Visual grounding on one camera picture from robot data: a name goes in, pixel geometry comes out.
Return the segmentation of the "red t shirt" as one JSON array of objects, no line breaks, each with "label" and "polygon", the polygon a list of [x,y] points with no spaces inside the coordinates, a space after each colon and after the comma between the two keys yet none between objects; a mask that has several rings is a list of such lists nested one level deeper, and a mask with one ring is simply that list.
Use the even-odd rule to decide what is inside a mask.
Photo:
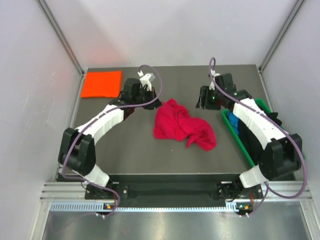
[{"label": "red t shirt", "polygon": [[183,105],[171,98],[157,110],[153,135],[158,140],[187,140],[186,147],[198,145],[204,151],[217,146],[217,139],[211,125],[204,119],[192,117]]}]

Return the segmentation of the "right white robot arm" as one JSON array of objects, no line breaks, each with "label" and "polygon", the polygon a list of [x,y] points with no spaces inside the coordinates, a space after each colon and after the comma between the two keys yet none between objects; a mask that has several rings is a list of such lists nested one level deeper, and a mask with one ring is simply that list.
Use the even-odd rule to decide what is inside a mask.
[{"label": "right white robot arm", "polygon": [[200,88],[198,109],[228,109],[254,136],[262,148],[257,163],[233,180],[233,192],[245,198],[252,187],[291,174],[302,167],[302,138],[289,134],[256,104],[246,90],[237,90],[230,73],[210,70],[209,86]]}]

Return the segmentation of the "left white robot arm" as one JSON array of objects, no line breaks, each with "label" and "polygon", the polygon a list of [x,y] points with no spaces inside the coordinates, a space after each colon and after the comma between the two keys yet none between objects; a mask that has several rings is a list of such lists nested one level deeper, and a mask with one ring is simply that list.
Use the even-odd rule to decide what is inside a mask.
[{"label": "left white robot arm", "polygon": [[62,135],[58,162],[62,176],[68,180],[86,181],[92,184],[102,198],[115,196],[110,176],[98,165],[96,144],[114,126],[126,120],[136,108],[154,110],[162,103],[152,86],[153,75],[128,78],[118,97],[87,123],[77,128],[67,128]]}]

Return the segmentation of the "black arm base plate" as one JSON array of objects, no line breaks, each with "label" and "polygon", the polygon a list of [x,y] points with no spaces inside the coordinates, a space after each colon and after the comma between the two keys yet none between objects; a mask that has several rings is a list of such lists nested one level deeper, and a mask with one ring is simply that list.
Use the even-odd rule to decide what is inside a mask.
[{"label": "black arm base plate", "polygon": [[192,174],[112,174],[111,188],[116,195],[103,196],[92,185],[84,187],[106,204],[115,204],[120,197],[122,208],[223,207],[227,201],[244,201],[248,205],[260,185],[238,190],[233,181],[236,173]]}]

